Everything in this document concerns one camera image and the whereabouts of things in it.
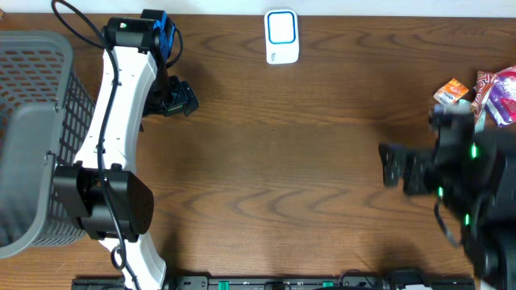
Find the purple red snack packet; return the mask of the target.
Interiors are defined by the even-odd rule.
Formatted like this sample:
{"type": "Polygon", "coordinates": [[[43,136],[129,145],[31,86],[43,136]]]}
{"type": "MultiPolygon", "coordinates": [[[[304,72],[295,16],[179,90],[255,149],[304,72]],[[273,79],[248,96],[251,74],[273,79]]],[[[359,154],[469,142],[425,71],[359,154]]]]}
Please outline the purple red snack packet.
{"type": "Polygon", "coordinates": [[[499,127],[515,123],[515,67],[495,73],[492,83],[487,111],[499,127]]]}

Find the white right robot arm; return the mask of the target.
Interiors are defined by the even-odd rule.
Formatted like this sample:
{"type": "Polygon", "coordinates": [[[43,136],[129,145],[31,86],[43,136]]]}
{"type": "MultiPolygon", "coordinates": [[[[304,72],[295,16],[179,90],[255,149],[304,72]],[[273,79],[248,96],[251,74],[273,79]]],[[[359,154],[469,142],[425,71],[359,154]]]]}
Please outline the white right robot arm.
{"type": "Polygon", "coordinates": [[[496,289],[515,287],[515,133],[485,130],[439,136],[435,147],[380,143],[383,182],[407,196],[435,194],[461,223],[455,240],[475,275],[496,289]]]}

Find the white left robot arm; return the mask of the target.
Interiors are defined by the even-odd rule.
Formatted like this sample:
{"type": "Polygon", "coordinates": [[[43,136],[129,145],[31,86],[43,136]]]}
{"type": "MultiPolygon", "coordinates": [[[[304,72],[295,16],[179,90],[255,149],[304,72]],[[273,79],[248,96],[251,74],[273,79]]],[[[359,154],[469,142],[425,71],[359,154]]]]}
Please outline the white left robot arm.
{"type": "Polygon", "coordinates": [[[72,224],[110,252],[123,288],[166,289],[167,264],[149,232],[154,196],[136,175],[135,155],[143,117],[199,107],[189,83],[168,74],[181,32],[165,11],[145,9],[95,34],[103,72],[94,114],[73,163],[58,166],[52,183],[72,224]]]}

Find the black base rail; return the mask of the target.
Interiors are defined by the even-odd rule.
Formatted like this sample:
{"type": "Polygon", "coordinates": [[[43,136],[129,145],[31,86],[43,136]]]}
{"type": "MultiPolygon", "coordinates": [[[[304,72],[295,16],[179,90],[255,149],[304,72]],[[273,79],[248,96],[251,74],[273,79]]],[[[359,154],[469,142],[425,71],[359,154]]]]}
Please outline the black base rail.
{"type": "Polygon", "coordinates": [[[384,274],[348,270],[336,276],[215,277],[176,276],[164,281],[167,290],[475,290],[474,279],[460,275],[430,275],[417,268],[402,268],[384,274]]]}

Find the small orange snack packet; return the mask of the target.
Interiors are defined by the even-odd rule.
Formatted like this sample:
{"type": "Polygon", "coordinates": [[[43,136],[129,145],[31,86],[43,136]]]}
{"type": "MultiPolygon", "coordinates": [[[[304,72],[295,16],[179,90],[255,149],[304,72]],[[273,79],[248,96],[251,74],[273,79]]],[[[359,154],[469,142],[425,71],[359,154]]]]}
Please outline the small orange snack packet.
{"type": "Polygon", "coordinates": [[[432,97],[444,108],[458,108],[460,100],[469,93],[469,88],[452,78],[446,84],[441,86],[432,95],[432,97]]]}

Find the grey plastic mesh basket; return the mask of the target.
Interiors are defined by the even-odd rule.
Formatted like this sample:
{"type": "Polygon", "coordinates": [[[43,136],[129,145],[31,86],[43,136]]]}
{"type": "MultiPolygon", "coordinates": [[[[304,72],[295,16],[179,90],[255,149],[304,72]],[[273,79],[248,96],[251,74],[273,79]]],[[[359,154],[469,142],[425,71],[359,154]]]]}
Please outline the grey plastic mesh basket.
{"type": "Polygon", "coordinates": [[[72,225],[52,185],[70,166],[94,114],[73,68],[73,49],[51,31],[1,34],[1,256],[68,245],[72,225]]]}

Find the teal snack packet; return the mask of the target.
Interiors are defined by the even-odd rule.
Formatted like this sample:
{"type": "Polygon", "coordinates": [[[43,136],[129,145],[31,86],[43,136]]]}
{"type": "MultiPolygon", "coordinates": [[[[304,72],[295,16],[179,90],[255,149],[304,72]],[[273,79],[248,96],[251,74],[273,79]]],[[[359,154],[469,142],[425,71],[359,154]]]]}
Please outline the teal snack packet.
{"type": "Polygon", "coordinates": [[[467,101],[464,99],[459,100],[459,106],[468,107],[475,116],[475,132],[480,133],[485,129],[485,118],[486,118],[486,110],[483,109],[481,112],[478,112],[478,105],[474,101],[467,101]]]}

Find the orange snack bar wrapper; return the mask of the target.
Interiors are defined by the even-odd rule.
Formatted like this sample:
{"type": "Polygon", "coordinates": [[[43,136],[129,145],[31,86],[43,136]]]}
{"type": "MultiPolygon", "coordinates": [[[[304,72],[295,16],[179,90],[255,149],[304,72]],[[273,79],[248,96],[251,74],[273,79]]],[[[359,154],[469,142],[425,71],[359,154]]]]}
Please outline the orange snack bar wrapper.
{"type": "Polygon", "coordinates": [[[496,80],[496,74],[492,72],[479,71],[476,75],[476,96],[473,101],[477,103],[478,112],[481,112],[485,108],[485,104],[489,99],[490,91],[496,80]]]}

